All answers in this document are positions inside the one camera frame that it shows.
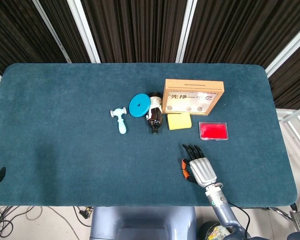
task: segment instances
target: blue round cap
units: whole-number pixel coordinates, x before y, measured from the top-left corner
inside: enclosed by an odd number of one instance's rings
[[[130,101],[129,112],[132,116],[139,118],[144,116],[150,109],[151,99],[146,94],[137,94]]]

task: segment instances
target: robot finger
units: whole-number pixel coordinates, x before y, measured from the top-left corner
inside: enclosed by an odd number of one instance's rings
[[[194,153],[192,152],[192,150],[188,147],[188,145],[182,144],[182,146],[183,146],[184,149],[187,151],[187,153],[188,153],[188,155],[189,155],[189,157],[190,157],[191,160],[197,159],[197,158],[195,157]]]
[[[204,154],[203,154],[201,148],[199,148],[199,146],[197,146],[197,145],[194,145],[194,147],[195,147],[195,149],[197,150],[197,152],[200,154],[200,157],[204,158],[205,156],[204,156]]]
[[[192,150],[193,154],[195,155],[195,159],[199,159],[200,155],[197,152],[197,150],[192,145],[189,145],[189,148]]]

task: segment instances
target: table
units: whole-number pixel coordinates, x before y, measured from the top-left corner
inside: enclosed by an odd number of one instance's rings
[[[109,111],[138,93],[163,91],[165,79],[224,81],[209,116],[158,135],[145,118]],[[198,122],[227,122],[229,140],[202,141]],[[242,207],[283,206],[296,188],[265,71],[204,63],[35,64],[8,67],[0,85],[0,205],[207,206],[204,189],[181,171],[181,144],[199,145]]]

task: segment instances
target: wooden frame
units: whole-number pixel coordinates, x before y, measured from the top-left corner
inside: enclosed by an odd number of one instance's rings
[[[162,100],[162,110],[164,114],[179,114],[188,112],[192,115],[206,116],[211,112],[223,93],[224,85],[222,81],[166,79]],[[179,106],[177,106],[176,103],[172,105],[173,101],[181,102],[181,100],[185,100],[187,103],[191,104],[193,102],[197,103],[195,106],[198,106],[198,108],[195,110],[191,107],[181,109],[186,107],[185,104],[183,104],[182,107],[179,107],[181,106],[179,103],[177,103]]]

